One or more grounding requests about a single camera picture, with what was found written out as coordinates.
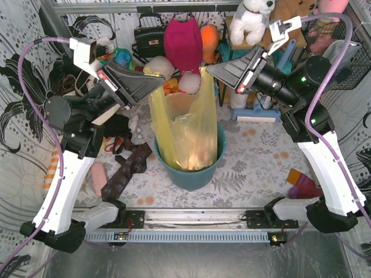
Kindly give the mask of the yellow translucent trash bag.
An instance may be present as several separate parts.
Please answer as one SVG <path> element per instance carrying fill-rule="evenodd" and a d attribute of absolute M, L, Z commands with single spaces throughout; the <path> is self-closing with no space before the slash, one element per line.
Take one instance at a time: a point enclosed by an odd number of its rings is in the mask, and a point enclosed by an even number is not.
<path fill-rule="evenodd" d="M 173 93 L 163 88 L 148 97 L 151 128 L 165 164 L 180 171 L 199 171 L 217 160 L 217 108 L 214 78 L 200 68 L 196 94 Z"/>

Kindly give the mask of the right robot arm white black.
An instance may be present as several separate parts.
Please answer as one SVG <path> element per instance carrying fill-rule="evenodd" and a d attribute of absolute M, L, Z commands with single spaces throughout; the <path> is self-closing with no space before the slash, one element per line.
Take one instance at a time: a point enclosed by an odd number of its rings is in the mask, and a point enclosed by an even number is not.
<path fill-rule="evenodd" d="M 319 181 L 319 197 L 279 197 L 266 204 L 270 224 L 305 221 L 322 233 L 346 232 L 370 212 L 370 199 L 357 187 L 339 149 L 334 123 L 316 95 L 323 89 L 335 66 L 326 58 L 311 56 L 290 74 L 269 65 L 268 52 L 254 46 L 244 56 L 210 65 L 207 73 L 237 93 L 256 89 L 288 110 L 282 125 L 305 154 Z"/>

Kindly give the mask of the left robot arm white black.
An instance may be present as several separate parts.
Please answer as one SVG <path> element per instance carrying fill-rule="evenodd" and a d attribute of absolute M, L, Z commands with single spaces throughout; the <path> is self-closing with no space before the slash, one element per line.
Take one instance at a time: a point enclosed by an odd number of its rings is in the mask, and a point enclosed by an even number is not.
<path fill-rule="evenodd" d="M 103 139 L 112 135 L 104 124 L 111 108 L 136 105 L 165 83 L 162 75 L 130 71 L 115 61 L 101 65 L 97 83 L 83 97 L 53 96 L 46 105 L 46 121 L 62 131 L 58 140 L 59 170 L 33 221 L 20 233 L 65 253 L 75 252 L 85 235 L 104 225 L 123 225 L 126 206 L 112 193 L 88 211 L 74 215 L 74 204 L 87 171 L 99 154 Z"/>

